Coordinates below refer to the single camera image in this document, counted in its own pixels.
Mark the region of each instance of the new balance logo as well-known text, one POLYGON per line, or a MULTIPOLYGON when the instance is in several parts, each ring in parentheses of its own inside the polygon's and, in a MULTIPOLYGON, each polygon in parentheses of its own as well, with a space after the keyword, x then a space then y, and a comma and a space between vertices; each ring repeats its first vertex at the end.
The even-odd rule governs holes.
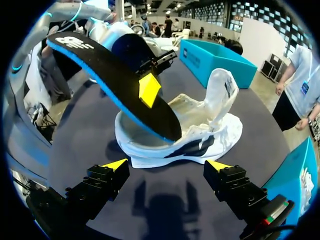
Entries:
POLYGON ((90 44, 84 43, 84 41, 81 41, 80 39, 78 39, 76 37, 73 37, 73 36, 57 37, 55 40, 57 42, 61 43, 61 44, 65 44, 69 48, 74 48, 74 49, 95 49, 90 44))

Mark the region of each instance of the white sneaker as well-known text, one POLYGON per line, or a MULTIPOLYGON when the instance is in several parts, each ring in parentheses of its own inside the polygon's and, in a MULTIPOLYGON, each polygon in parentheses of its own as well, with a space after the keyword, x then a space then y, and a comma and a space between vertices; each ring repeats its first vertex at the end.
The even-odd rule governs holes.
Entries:
POLYGON ((133 168, 155 168, 177 160, 204 164, 226 154, 240 139, 240 119, 227 113, 239 89, 231 73, 212 71, 204 101, 180 94, 168 105, 179 119, 182 137, 170 144, 145 131, 122 111, 115 118, 115 137, 131 157, 133 168))

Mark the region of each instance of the man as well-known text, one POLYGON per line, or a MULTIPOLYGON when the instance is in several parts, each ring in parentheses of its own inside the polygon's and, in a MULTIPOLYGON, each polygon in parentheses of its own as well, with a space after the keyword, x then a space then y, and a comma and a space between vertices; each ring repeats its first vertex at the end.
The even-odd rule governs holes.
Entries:
POLYGON ((152 31, 157 37, 160 37, 161 35, 160 27, 157 26, 156 22, 152 23, 152 31))
POLYGON ((172 21, 170 19, 170 16, 167 15, 165 16, 165 21, 164 21, 164 36, 166 38, 171 38, 172 37, 172 21))
POLYGON ((280 99, 272 116, 282 131, 294 126, 301 131, 320 113, 320 65, 311 50, 299 45, 289 58, 291 63, 275 88, 280 99))

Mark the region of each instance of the teal box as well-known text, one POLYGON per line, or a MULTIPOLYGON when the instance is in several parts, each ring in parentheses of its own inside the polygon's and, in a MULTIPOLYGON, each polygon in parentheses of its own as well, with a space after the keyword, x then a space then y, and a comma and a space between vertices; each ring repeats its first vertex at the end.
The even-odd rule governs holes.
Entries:
MULTIPOLYGON (((311 174, 311 180, 314 185, 311 190, 311 199, 309 200, 311 205, 318 190, 318 167, 315 150, 310 137, 288 154, 279 169, 263 186, 267 189, 267 197, 269 200, 281 194, 288 200, 294 202, 294 207, 286 219, 286 225, 296 225, 301 217, 303 201, 300 175, 306 168, 307 172, 311 174)), ((282 231, 278 240, 285 239, 289 233, 289 230, 282 231)))
POLYGON ((249 88, 257 71, 257 67, 241 55, 207 41, 183 39, 180 43, 180 60, 204 88, 207 88, 214 69, 230 71, 240 89, 249 88))

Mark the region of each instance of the black shorts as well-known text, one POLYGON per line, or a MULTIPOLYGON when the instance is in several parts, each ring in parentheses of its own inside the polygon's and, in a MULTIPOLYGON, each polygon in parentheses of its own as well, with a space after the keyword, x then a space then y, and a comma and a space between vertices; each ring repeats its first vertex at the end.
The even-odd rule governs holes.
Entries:
POLYGON ((272 116, 278 123, 281 131, 293 128, 301 120, 285 92, 281 94, 276 103, 272 116))

